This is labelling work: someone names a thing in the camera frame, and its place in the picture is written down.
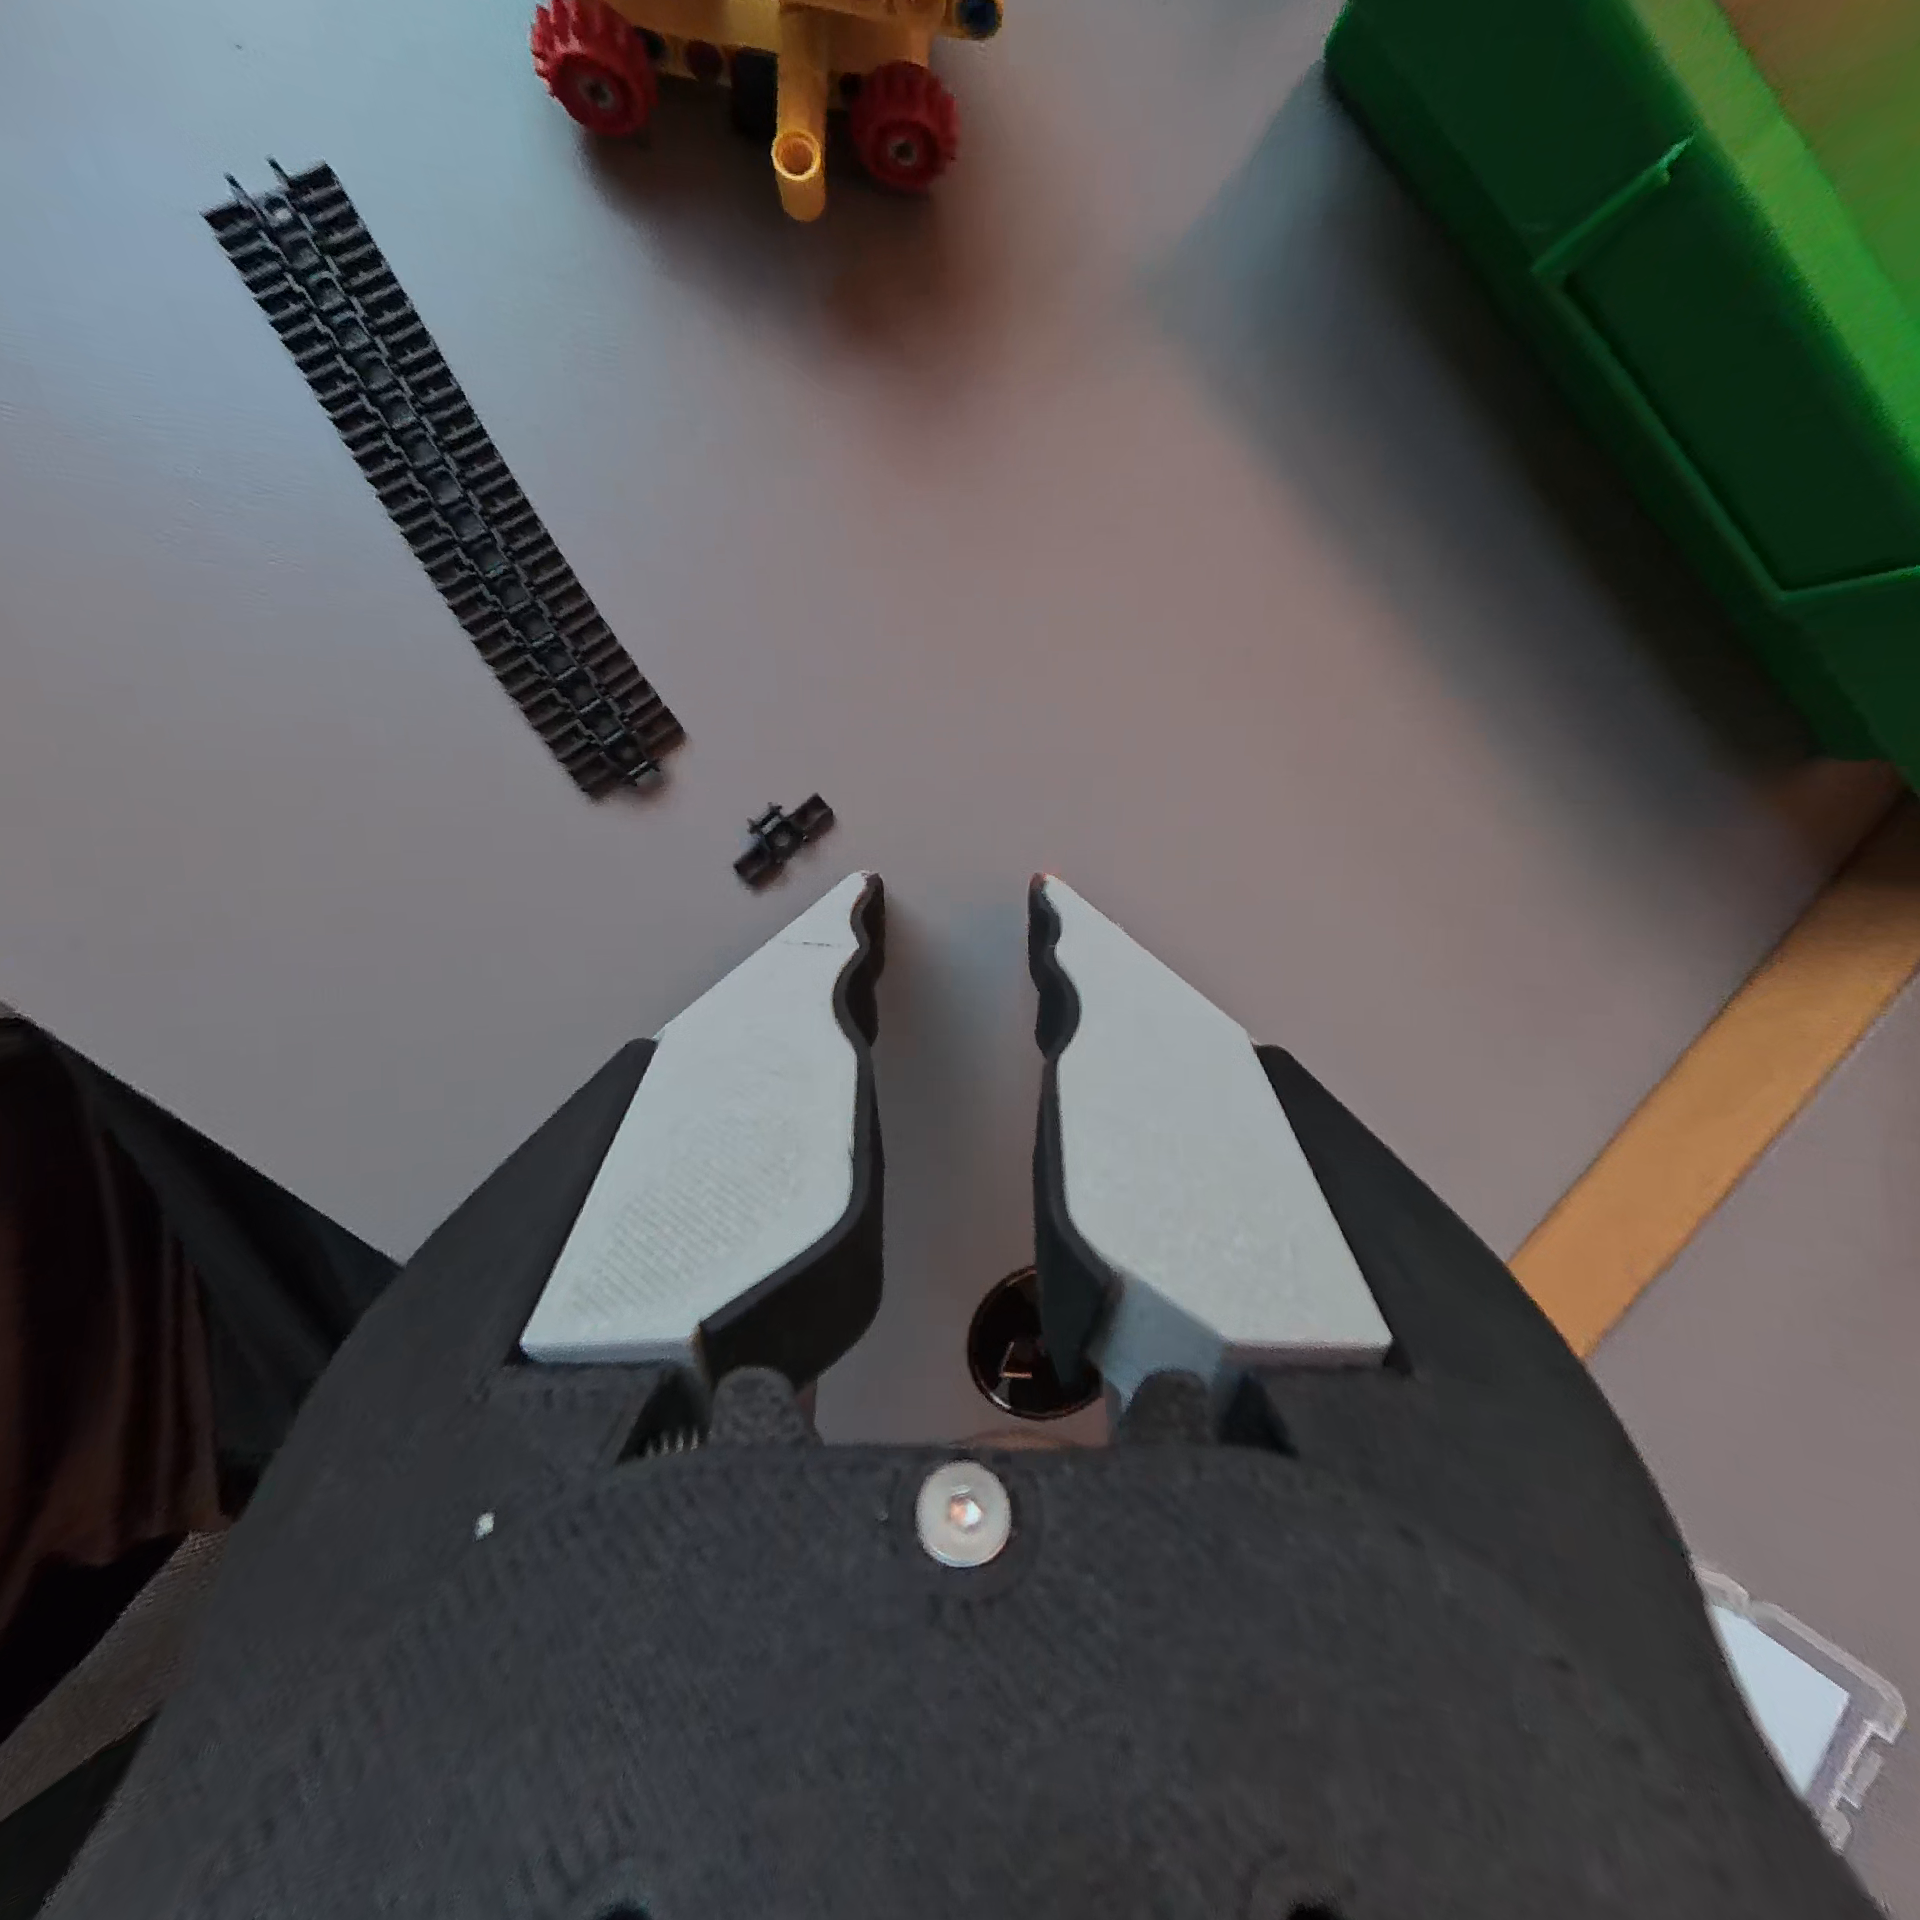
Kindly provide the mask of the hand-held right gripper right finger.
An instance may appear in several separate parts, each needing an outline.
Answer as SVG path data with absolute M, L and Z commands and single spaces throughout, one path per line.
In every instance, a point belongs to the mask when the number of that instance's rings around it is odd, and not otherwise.
M 1059 1371 L 1371 1369 L 1390 1327 L 1250 1034 L 1064 878 L 1026 892 L 1041 1326 Z

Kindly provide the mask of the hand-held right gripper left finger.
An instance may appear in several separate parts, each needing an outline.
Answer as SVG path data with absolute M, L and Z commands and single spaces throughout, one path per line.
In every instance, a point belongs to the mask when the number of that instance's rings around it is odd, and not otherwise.
M 811 1388 L 853 1351 L 882 1295 L 882 957 L 854 871 L 653 1036 L 524 1361 Z

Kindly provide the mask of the single black lego track link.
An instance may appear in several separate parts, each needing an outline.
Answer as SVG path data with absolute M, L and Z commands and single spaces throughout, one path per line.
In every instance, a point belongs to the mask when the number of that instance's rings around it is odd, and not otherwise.
M 734 858 L 734 875 L 754 892 L 764 889 L 833 826 L 833 804 L 819 793 L 796 807 L 766 807 L 745 827 L 742 849 Z

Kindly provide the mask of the black lego track strip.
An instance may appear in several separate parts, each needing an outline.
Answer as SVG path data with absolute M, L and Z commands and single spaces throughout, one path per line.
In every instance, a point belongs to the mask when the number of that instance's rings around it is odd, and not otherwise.
M 228 179 L 204 220 L 494 684 L 590 799 L 683 743 L 560 554 L 326 165 Z

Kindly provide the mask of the yellow lego bulldozer model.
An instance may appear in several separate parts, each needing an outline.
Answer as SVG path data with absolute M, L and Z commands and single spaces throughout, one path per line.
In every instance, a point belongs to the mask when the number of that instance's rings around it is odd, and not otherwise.
M 824 217 L 834 154 L 907 197 L 958 155 L 960 113 L 930 55 L 989 42 L 1003 2 L 541 2 L 531 60 L 553 102 L 602 139 L 638 139 L 665 82 L 720 90 L 768 154 L 781 213 Z

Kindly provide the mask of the person's dark clothing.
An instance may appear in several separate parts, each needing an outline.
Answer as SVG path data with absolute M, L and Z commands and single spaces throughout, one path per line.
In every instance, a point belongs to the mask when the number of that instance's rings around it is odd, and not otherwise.
M 3 1021 L 3 1725 L 226 1529 L 397 1265 Z

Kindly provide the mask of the clear plastic container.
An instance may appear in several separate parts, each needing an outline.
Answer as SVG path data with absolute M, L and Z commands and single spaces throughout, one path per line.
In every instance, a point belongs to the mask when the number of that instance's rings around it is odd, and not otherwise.
M 1905 1693 L 1786 1607 L 1693 1561 L 1721 1657 L 1787 1785 L 1845 1857 L 1905 1737 Z

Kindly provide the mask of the green plastic storage bin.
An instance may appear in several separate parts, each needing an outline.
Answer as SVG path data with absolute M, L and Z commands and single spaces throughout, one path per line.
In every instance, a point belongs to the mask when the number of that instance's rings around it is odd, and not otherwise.
M 1354 2 L 1325 74 L 1820 749 L 1915 783 L 1915 4 Z

